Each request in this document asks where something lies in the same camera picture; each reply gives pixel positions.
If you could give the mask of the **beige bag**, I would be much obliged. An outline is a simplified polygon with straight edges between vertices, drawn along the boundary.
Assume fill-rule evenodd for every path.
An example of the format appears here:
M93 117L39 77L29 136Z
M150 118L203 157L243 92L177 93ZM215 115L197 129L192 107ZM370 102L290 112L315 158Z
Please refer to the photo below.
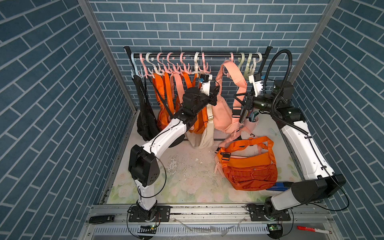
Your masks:
M211 147L214 144L214 116L212 111L212 106L207 106L208 111L208 122L207 127L204 129L202 134L186 133L186 137L193 148L195 149L204 149Z

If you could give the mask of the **bright orange crescent bag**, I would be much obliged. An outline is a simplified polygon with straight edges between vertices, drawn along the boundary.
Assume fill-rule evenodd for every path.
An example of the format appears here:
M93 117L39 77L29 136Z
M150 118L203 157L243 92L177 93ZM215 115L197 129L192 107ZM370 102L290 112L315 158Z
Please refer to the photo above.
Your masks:
M229 144L228 147L219 147L216 151L219 162L223 167L233 168L251 168L265 167L275 165L276 159L273 152L274 142L268 137L249 138L247 140L238 140ZM256 147L263 153L253 156L239 156L236 153Z

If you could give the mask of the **dark orange bag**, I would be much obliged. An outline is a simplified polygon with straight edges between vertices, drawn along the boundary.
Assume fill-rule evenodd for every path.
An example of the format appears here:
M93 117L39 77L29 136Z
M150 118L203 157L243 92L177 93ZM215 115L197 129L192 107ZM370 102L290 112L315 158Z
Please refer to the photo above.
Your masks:
M229 153L220 153L219 159L224 176L235 190L266 190L278 179L275 157L268 152L247 158L233 158Z

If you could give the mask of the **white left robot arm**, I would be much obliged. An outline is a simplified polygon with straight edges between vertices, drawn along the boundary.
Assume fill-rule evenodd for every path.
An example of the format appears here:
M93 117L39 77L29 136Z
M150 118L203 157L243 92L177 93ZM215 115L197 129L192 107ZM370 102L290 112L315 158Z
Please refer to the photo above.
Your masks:
M139 199L133 214L137 214L141 222L158 221L158 202L154 183L160 176L158 162L160 157L177 139L197 121L200 113L207 105L215 106L220 87L213 87L208 93L197 88L189 88L183 95L181 108L174 114L171 122L152 140L142 146L134 145L130 152L129 172L138 188Z

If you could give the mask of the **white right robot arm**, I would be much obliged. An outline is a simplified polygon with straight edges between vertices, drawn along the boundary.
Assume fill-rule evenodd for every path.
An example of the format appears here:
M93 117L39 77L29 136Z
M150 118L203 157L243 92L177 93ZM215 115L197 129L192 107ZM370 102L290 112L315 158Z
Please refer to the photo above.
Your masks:
M267 198L263 208L257 211L270 221L290 220L289 209L327 199L341 190L346 183L344 175L336 174L325 160L310 133L303 112L292 105L295 90L293 84L288 81L293 63L292 53L289 50L281 50L275 54L271 63L282 54L288 57L287 70L283 80L274 81L271 93L266 92L266 82L272 68L268 66L264 76L260 73L249 76L254 86L253 91L235 95L235 100L241 105L240 121L243 122L255 111L270 115L302 170L301 182L292 183L286 191Z

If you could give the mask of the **green hook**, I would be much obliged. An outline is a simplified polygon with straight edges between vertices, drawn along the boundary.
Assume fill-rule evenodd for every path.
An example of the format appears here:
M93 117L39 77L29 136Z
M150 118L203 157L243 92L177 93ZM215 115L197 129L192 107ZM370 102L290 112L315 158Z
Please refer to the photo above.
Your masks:
M238 57L238 69L239 70L241 70L244 61L245 61L245 54L240 53L240 57Z
M247 58L247 63L246 63L246 68L245 68L245 71L244 71L244 78L246 79L249 74L250 74L250 65L251 65L251 61L252 61L252 53L249 53L248 55L248 58Z

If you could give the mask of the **pink hook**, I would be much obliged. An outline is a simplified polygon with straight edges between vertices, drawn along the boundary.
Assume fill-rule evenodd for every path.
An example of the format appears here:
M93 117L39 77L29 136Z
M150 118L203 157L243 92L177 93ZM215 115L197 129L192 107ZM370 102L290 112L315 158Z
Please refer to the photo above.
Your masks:
M229 61L230 62L234 62L234 54L232 52L230 52ZM226 76L227 78L230 77L230 73L229 72L226 73L225 70L223 70L223 73L224 73L224 76Z

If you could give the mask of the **white hook right end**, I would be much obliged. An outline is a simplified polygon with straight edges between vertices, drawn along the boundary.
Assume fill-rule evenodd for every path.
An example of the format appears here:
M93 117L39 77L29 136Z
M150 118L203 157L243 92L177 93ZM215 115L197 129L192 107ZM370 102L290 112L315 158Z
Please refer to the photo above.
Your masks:
M257 64L263 60L263 55L260 52L255 53L256 57L252 58L252 64L249 69L249 75L253 75L255 73Z

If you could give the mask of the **orange bag left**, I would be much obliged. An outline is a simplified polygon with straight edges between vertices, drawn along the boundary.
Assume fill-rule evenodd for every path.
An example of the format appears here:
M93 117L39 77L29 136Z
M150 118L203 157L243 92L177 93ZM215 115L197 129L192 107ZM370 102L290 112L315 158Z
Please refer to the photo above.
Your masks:
M174 107L174 84L171 83L170 75L164 73L162 76L154 73L152 77L156 99L160 107L157 126L163 130L171 121L175 113Z

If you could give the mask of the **black bag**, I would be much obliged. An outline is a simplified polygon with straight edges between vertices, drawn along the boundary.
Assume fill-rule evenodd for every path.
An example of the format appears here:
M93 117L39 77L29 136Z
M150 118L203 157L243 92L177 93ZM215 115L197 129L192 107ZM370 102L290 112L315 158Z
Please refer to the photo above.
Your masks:
M140 113L137 121L138 133L144 141L150 141L160 133L160 130L150 104L147 82L137 75L133 76L133 82L137 89L140 104Z

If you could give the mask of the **light blue hook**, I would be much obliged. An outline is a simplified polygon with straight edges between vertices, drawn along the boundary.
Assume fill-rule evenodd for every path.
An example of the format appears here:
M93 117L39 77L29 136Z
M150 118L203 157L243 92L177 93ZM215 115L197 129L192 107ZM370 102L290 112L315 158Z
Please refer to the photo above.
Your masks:
M131 63L132 63L132 66L133 66L135 75L136 75L136 76L139 76L139 77L142 77L142 75L140 74L140 72L139 72L139 70L138 70L138 67L137 67L137 65L136 65L136 62L135 62L134 53L131 53L131 54L130 54L130 60L131 60Z

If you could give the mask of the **pink metal pen bucket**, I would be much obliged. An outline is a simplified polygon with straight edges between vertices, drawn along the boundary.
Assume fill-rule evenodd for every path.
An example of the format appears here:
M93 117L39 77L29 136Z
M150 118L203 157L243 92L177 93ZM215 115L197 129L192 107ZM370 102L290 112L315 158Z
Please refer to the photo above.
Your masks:
M250 135L253 133L255 127L259 122L259 111L252 110L244 121L244 128Z

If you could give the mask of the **black clothes rack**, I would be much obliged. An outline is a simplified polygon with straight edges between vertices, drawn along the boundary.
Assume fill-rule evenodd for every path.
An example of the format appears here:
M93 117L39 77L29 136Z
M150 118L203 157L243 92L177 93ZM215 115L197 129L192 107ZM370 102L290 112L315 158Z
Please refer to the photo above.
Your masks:
M125 50L127 54L129 55L132 53L130 48L128 46L125 47ZM135 59L140 59L142 67L144 68L144 74L142 74L142 79L145 79L147 82L147 89L148 89L148 95L151 107L153 109L153 112L155 114L156 120L158 119L158 114L160 111L160 107L158 105L155 89L153 87L152 83L152 77L154 73L157 73L159 75L163 75L164 73L168 73L170 75L171 83L174 84L174 107L175 107L175 113L181 108L182 104L179 102L178 93L176 89L176 83L174 79L171 79L172 73L178 73L183 81L184 90L186 91L189 88L197 88L200 90L201 84L199 83L199 77L200 74L211 74L210 70L208 69L208 63L205 61L205 54L196 52L194 54L194 64L195 69L191 70L190 66L185 65L183 62L184 58L186 57L185 53L180 53L180 63L177 65L174 65L174 63L170 62L170 57L172 53L169 52L166 56L167 63L164 64L160 61L160 56L162 56L162 53L157 54L156 61L157 64L153 64L151 53L147 53L145 56L142 54L134 54ZM216 85L216 78L211 81L211 83L214 83ZM195 134L202 134L204 129L207 127L208 122L208 111L207 106L198 113L197 121L194 123L194 125L188 130L190 133Z

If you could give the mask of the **blue card device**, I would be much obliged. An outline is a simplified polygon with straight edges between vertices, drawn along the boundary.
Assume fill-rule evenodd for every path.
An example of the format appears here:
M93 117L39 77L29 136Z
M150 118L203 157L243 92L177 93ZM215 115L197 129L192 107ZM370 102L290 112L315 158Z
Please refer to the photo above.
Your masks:
M273 186L267 188L267 191L284 192L291 188L294 182L276 182Z

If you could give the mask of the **red white marker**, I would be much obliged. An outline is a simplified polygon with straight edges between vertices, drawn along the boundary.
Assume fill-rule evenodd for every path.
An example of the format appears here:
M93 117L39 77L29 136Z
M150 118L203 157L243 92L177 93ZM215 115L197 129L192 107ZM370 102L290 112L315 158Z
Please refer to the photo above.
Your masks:
M327 235L332 234L332 232L329 230L323 230L323 229L317 229L317 228L297 226L297 229L300 231L314 232L314 233L320 233L320 234L327 234Z

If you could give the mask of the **black remote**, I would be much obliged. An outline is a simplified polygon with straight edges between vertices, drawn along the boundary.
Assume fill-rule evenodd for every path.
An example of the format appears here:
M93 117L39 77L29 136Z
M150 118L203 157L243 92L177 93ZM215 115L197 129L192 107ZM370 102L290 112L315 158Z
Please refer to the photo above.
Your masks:
M93 216L89 219L89 224L104 224L112 223L115 220L115 215L102 215L102 216Z

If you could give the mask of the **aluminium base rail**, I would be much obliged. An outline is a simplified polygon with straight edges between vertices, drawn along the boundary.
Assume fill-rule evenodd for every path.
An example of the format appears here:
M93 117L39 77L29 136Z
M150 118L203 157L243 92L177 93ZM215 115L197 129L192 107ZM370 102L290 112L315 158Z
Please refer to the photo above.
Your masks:
M242 204L159 205L158 221L141 222L133 205L94 205L81 240L340 240L332 215L322 207L288 210L290 220L269 221L259 206ZM112 223L89 224L90 217L115 215ZM297 226L332 234L300 231Z

